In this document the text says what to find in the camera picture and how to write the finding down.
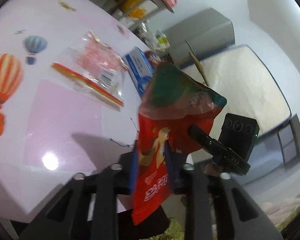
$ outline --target black camera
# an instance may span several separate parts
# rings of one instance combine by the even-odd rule
[[[258,133],[257,120],[228,113],[221,127],[218,141],[248,161]]]
[[[212,160],[223,167],[224,172],[245,175],[250,169],[248,159],[257,140],[257,120],[226,114],[218,140],[211,138],[199,126],[189,129],[189,135],[213,155]]]

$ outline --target white table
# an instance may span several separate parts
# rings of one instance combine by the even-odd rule
[[[65,9],[59,1],[76,10]],[[121,55],[134,46],[148,50],[88,0],[9,0],[0,9],[0,54],[19,58],[24,71],[23,82],[2,109],[6,123],[0,136],[1,217],[30,222],[76,172],[99,172],[130,151],[110,141],[126,145],[136,138],[133,122],[137,125],[140,97],[128,73],[125,106],[117,110],[76,92],[73,82],[50,67],[88,30]],[[30,35],[48,41],[34,65],[26,63],[28,52],[22,43]],[[125,207],[119,201],[118,211]]]

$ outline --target chip bag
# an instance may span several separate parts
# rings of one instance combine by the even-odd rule
[[[188,129],[198,125],[210,133],[214,118],[226,99],[194,81],[169,63],[161,63],[154,73],[138,110],[139,135],[135,154],[137,171],[131,175],[132,220],[146,219],[171,194],[165,162],[165,145],[187,156],[202,146],[192,140]]]

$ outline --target cartoon character on bag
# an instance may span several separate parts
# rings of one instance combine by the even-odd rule
[[[141,166],[149,166],[152,162],[154,155],[156,156],[155,158],[157,169],[159,168],[160,164],[165,161],[164,144],[169,138],[169,132],[170,129],[168,127],[160,129],[158,136],[153,138],[154,142],[151,149],[145,152],[141,152],[141,154],[139,154],[139,164]]]

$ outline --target hot air balloon sticker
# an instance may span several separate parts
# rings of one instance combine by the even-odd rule
[[[0,54],[0,136],[5,125],[2,105],[17,90],[22,79],[21,61],[11,54]]]
[[[23,41],[23,44],[29,52],[28,57],[26,57],[26,62],[29,65],[33,65],[37,60],[35,55],[43,51],[47,47],[48,42],[45,38],[40,36],[29,36]]]

